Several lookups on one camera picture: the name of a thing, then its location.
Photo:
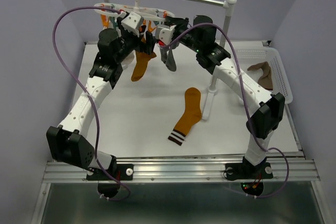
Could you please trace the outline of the brown beige sock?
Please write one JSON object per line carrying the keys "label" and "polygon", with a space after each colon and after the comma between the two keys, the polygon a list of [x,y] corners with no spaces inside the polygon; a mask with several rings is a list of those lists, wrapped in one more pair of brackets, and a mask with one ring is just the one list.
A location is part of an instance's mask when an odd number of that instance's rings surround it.
{"label": "brown beige sock", "polygon": [[272,82],[272,72],[271,67],[267,61],[260,62],[255,65],[251,65],[247,68],[248,71],[257,71],[262,70],[262,75],[258,79],[258,84],[266,90],[273,90],[273,82]]}

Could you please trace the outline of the grey sock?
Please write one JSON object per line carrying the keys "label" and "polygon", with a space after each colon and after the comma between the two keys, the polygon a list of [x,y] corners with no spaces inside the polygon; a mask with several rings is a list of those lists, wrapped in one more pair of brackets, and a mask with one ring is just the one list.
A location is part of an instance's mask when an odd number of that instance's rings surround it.
{"label": "grey sock", "polygon": [[176,45],[172,45],[169,48],[160,48],[161,61],[165,64],[169,71],[175,72],[177,70],[173,49],[176,48]]}

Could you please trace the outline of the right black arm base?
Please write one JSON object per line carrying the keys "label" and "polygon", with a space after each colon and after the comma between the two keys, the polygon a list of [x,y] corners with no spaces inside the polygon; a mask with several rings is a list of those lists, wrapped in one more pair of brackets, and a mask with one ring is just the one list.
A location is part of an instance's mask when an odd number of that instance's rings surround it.
{"label": "right black arm base", "polygon": [[269,162],[266,158],[260,164],[254,166],[243,157],[239,163],[226,163],[224,174],[225,178],[230,181],[255,179],[261,176],[261,179],[272,179],[273,173]]}

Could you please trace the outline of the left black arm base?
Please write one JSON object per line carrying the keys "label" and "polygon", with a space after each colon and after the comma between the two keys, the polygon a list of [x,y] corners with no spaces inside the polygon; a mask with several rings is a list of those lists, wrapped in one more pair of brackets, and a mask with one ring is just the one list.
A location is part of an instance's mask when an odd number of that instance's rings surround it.
{"label": "left black arm base", "polygon": [[[115,171],[107,171],[109,175],[118,181],[133,180],[134,165],[131,163],[118,163]],[[111,181],[111,179],[99,168],[91,168],[87,171],[86,180],[88,181]]]}

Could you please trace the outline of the white clip hanger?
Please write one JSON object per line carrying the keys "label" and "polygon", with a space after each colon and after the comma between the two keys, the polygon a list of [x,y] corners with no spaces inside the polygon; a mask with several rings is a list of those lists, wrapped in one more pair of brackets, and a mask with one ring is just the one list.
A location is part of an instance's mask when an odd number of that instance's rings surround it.
{"label": "white clip hanger", "polygon": [[140,0],[135,0],[134,6],[130,5],[121,5],[121,4],[113,4],[109,0],[104,0],[103,3],[95,4],[95,7],[111,7],[112,9],[118,10],[123,13],[135,13],[143,18],[143,23],[146,24],[146,21],[149,21],[149,25],[152,22],[158,24],[159,22],[163,22],[164,18],[167,16],[175,17],[172,12],[163,9],[149,8],[149,7],[140,7]]}

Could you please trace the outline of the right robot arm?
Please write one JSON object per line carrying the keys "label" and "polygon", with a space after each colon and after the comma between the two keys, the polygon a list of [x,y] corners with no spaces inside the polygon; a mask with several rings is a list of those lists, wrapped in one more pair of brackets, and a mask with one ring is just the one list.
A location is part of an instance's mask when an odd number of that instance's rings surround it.
{"label": "right robot arm", "polygon": [[226,179],[272,178],[272,174],[267,173],[270,164],[266,154],[270,138],[283,118],[285,97],[281,93],[273,94],[269,88],[253,80],[240,68],[235,50],[228,52],[215,42],[220,28],[209,17],[196,16],[193,26],[189,26],[188,18],[170,16],[166,16],[164,23],[168,28],[160,32],[161,50],[183,44],[196,53],[198,64],[212,76],[202,112],[203,120],[209,118],[218,80],[243,101],[250,139],[242,161],[226,165]]}

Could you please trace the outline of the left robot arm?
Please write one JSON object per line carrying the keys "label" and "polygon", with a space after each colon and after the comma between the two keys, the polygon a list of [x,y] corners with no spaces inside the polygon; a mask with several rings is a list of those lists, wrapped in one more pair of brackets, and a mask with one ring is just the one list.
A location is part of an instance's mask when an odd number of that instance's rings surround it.
{"label": "left robot arm", "polygon": [[149,31],[138,36],[126,30],[118,33],[113,28],[100,32],[98,53],[84,90],[59,125],[47,130],[53,159],[85,170],[99,169],[106,179],[116,175],[116,158],[97,151],[86,139],[88,130],[102,102],[116,86],[123,72],[123,60],[133,51],[151,54],[154,45],[155,38]]}

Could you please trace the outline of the white sock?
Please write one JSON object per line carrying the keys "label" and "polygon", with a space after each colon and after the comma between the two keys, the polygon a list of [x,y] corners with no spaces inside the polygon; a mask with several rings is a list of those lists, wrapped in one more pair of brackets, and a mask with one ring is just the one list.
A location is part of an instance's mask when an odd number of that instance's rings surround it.
{"label": "white sock", "polygon": [[135,55],[134,52],[131,52],[122,62],[121,66],[122,69],[125,70],[128,68],[128,66],[134,61]]}

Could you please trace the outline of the mustard yellow sock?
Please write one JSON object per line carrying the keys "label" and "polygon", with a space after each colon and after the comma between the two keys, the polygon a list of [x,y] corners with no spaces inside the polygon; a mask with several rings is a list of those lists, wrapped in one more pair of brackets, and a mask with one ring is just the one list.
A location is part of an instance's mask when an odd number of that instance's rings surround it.
{"label": "mustard yellow sock", "polygon": [[[140,35],[144,36],[146,31],[148,31],[146,30],[146,25],[142,25],[139,28]],[[144,76],[149,61],[156,58],[156,53],[152,52],[150,55],[147,55],[145,53],[136,51],[135,56],[136,56],[136,64],[131,76],[132,82],[139,81]]]}
{"label": "mustard yellow sock", "polygon": [[192,127],[202,118],[200,103],[201,92],[194,87],[188,88],[184,94],[185,110],[168,136],[168,140],[181,146]]}

